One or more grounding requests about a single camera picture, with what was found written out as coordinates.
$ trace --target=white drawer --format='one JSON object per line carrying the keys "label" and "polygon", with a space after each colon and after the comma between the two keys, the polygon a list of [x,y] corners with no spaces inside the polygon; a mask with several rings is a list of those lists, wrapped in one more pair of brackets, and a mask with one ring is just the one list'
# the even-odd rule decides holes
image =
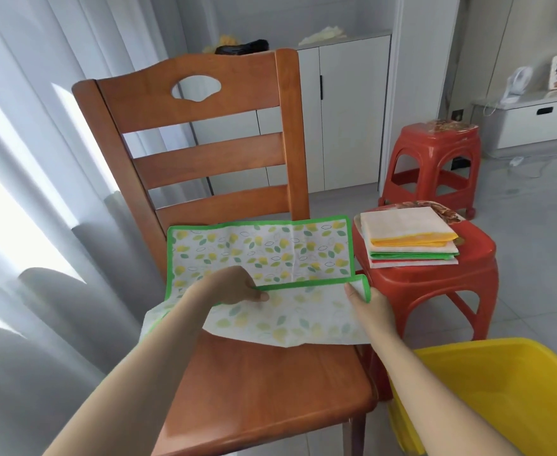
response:
{"label": "white drawer", "polygon": [[557,102],[502,113],[496,149],[557,139]]}

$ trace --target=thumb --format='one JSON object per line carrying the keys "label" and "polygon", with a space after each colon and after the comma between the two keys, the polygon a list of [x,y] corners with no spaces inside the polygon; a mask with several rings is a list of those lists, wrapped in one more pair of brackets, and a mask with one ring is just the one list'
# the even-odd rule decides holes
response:
{"label": "thumb", "polygon": [[260,291],[257,288],[247,288],[245,299],[252,302],[265,302],[270,299],[270,296],[265,291]]}
{"label": "thumb", "polygon": [[346,297],[349,299],[350,303],[353,306],[364,303],[357,290],[355,290],[355,287],[352,286],[350,283],[344,283],[344,292],[346,293]]}

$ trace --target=chair backrest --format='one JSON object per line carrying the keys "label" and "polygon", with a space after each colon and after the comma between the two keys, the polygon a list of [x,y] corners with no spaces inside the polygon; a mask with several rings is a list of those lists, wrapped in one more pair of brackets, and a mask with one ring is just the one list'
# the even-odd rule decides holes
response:
{"label": "chair backrest", "polygon": [[[221,90],[201,102],[178,99],[180,80],[206,75]],[[185,54],[101,80],[84,80],[74,97],[163,276],[175,224],[215,224],[290,212],[308,219],[308,182],[298,53],[290,49],[221,56]],[[123,134],[280,106],[283,132],[132,158]],[[155,210],[148,190],[251,168],[287,167],[288,183],[194,200]]]}

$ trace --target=hand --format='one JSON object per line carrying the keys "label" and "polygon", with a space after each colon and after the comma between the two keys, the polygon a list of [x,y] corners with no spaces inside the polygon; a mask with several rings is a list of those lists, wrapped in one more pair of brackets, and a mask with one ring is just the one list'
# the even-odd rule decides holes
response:
{"label": "hand", "polygon": [[236,304],[243,300],[260,302],[270,299],[268,293],[255,289],[253,278],[241,266],[218,270],[194,283],[188,291],[209,291],[213,304]]}
{"label": "hand", "polygon": [[368,335],[371,336],[372,332],[376,332],[397,336],[395,314],[389,300],[377,289],[372,287],[371,290],[372,299],[369,303],[366,303],[350,283],[344,284],[346,296],[353,305],[357,318]]}

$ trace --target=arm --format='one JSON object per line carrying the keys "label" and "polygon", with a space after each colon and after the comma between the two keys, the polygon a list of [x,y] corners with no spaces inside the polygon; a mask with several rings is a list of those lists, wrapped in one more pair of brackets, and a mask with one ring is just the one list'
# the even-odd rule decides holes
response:
{"label": "arm", "polygon": [[385,296],[372,288],[372,300],[366,304],[350,284],[345,290],[429,456],[521,456],[399,338]]}
{"label": "arm", "polygon": [[149,456],[211,307],[267,300],[239,266],[194,283],[86,399],[44,456]]}

